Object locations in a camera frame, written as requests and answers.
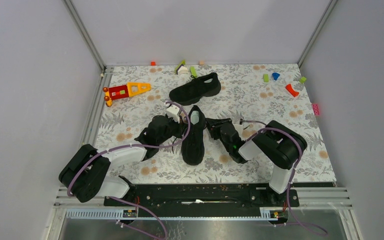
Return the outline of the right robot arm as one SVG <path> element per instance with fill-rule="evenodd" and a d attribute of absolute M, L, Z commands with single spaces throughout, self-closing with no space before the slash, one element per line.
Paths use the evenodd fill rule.
<path fill-rule="evenodd" d="M 230 157 L 238 164 L 245 164 L 261 154 L 273 163 L 267 201 L 273 206 L 281 205 L 286 199 L 286 190 L 296 163 L 302 157 L 308 144 L 306 140 L 281 123 L 272 120 L 247 140 L 240 137 L 232 120 L 206 119 L 211 138 L 220 140 Z"/>

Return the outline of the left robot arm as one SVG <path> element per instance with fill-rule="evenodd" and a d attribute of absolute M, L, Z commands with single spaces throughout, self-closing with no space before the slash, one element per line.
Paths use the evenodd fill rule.
<path fill-rule="evenodd" d="M 135 192 L 122 177 L 109 176 L 110 170 L 152 158 L 164 143 L 176 137 L 181 143 L 190 131 L 187 119 L 157 115 L 133 142 L 99 152 L 91 144 L 82 145 L 58 176 L 69 196 L 81 203 L 94 197 L 116 197 L 124 206 L 132 204 Z"/>

